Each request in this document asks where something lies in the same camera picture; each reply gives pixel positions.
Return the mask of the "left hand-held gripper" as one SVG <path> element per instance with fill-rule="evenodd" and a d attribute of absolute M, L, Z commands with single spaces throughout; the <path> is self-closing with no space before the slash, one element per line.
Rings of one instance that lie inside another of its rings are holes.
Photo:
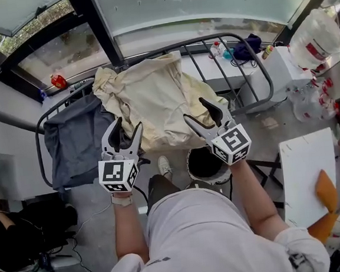
<path fill-rule="evenodd" d="M 138 123 L 131 137 L 130 147 L 124 149 L 122 121 L 121 117 L 115 119 L 101 140 L 103 152 L 101 161 L 98 162 L 98 180 L 110 193 L 131 192 L 140 172 L 138 154 L 141 149 L 143 124 Z"/>

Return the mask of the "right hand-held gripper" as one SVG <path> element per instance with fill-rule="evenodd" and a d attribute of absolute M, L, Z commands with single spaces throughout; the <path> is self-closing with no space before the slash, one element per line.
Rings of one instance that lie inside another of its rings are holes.
<path fill-rule="evenodd" d="M 201 104 L 208 110 L 210 117 L 215 122 L 205 126 L 193 116 L 184 114 L 184 122 L 198 136 L 206 139 L 212 149 L 212 154 L 224 163 L 232 164 L 244 159 L 250 150 L 252 140 L 246 133 L 241 123 L 235 122 L 229 111 L 229 102 L 222 104 L 218 101 L 199 98 Z"/>

